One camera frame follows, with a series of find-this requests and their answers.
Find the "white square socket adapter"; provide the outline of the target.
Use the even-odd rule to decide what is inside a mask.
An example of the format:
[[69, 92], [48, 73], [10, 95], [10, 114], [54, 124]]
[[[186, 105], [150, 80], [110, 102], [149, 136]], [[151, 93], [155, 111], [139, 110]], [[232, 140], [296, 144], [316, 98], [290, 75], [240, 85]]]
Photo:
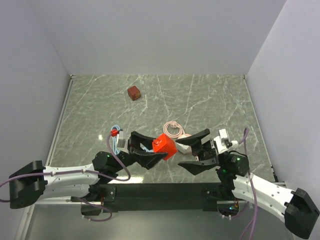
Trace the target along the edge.
[[188, 145], [184, 145], [181, 143], [176, 142], [176, 148], [179, 152], [181, 152], [182, 154], [186, 155], [186, 154], [191, 154], [192, 153], [192, 148]]

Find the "red cube socket adapter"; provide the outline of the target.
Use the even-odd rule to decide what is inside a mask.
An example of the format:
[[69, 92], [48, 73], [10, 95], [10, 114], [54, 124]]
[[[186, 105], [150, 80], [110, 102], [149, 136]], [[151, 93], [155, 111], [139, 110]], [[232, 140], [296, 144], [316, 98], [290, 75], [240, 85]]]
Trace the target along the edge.
[[152, 149], [155, 153], [166, 153], [166, 157], [163, 158], [165, 161], [173, 157], [178, 152], [175, 141], [165, 133], [162, 133], [152, 141]]

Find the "blue power strip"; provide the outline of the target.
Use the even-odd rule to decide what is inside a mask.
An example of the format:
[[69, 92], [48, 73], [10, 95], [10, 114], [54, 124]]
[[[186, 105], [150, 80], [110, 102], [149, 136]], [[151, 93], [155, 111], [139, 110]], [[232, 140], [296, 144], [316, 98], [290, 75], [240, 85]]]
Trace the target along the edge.
[[153, 153], [154, 152], [152, 149], [148, 149], [146, 147], [142, 147], [142, 150], [147, 152], [147, 153]]

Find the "pink round power strip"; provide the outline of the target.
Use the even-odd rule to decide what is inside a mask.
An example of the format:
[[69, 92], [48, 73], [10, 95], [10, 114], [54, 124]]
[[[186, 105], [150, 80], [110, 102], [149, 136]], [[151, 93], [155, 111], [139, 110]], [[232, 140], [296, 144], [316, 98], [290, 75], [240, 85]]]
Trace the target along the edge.
[[184, 139], [184, 138], [188, 138], [188, 137], [190, 137], [191, 136], [191, 134], [181, 134], [179, 137], [178, 137], [178, 139]]

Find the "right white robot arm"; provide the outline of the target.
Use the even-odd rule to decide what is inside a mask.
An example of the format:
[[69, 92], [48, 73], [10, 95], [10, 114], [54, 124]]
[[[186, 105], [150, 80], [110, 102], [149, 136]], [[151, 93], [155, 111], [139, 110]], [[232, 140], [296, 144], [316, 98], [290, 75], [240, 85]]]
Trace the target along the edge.
[[252, 203], [256, 211], [263, 209], [276, 216], [295, 236], [309, 239], [320, 216], [319, 209], [305, 190], [281, 187], [252, 173], [248, 154], [233, 149], [246, 144], [248, 133], [245, 128], [242, 139], [236, 141], [230, 140], [226, 129], [221, 129], [217, 137], [203, 143], [202, 139], [210, 134], [206, 128], [177, 139], [176, 143], [189, 146], [196, 157], [195, 161], [180, 162], [179, 166], [194, 176], [215, 168], [220, 180], [218, 197]]

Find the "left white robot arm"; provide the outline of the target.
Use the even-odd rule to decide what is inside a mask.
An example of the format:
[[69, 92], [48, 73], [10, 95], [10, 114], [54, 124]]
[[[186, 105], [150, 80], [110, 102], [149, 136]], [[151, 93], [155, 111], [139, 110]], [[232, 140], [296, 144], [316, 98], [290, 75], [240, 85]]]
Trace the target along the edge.
[[129, 139], [125, 139], [122, 130], [113, 129], [107, 138], [112, 137], [122, 149], [115, 153], [109, 146], [108, 151], [96, 153], [90, 164], [53, 167], [37, 160], [10, 175], [10, 208], [22, 209], [38, 200], [61, 197], [96, 201], [107, 196], [103, 185], [110, 181], [129, 181], [128, 167], [134, 163], [149, 170], [169, 158], [170, 150], [164, 135], [152, 138], [133, 131]]

